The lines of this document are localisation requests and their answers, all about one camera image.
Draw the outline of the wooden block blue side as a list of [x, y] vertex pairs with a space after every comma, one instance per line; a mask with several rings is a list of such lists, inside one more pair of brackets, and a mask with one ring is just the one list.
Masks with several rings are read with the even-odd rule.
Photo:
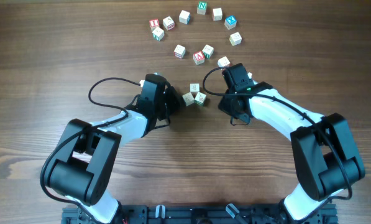
[[184, 94], [182, 98], [185, 102], [185, 106], [190, 106], [195, 102], [195, 98], [191, 92]]

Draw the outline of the wooden block yellow side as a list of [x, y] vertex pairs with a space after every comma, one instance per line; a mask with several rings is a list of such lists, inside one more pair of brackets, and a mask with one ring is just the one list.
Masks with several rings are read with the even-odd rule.
[[197, 92], [197, 94], [195, 96], [195, 103], [197, 105], [203, 106], [205, 100], [206, 100], [206, 95], [204, 93]]

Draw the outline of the wooden block red Q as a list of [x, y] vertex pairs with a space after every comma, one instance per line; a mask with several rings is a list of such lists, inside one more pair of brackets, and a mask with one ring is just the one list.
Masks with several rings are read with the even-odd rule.
[[199, 83], [190, 83], [190, 92], [191, 93], [200, 92]]

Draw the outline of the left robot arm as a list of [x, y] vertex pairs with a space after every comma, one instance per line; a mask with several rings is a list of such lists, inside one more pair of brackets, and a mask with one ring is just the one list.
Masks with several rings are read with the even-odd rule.
[[119, 147], [170, 123], [185, 101], [163, 76], [149, 73], [141, 92], [120, 113], [102, 121], [71, 120], [40, 172], [53, 200], [71, 203], [95, 223], [127, 223], [120, 201], [107, 190]]

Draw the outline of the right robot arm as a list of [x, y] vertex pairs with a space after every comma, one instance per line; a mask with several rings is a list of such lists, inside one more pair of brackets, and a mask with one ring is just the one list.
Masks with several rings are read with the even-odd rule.
[[333, 220], [333, 200], [352, 198], [352, 184], [365, 177], [365, 167], [347, 120], [338, 113], [324, 116], [284, 98], [273, 86], [256, 82], [243, 64], [222, 67], [227, 90], [218, 108], [231, 119], [252, 118], [275, 128], [290, 142], [298, 185], [278, 205], [255, 207], [252, 222], [304, 223]]

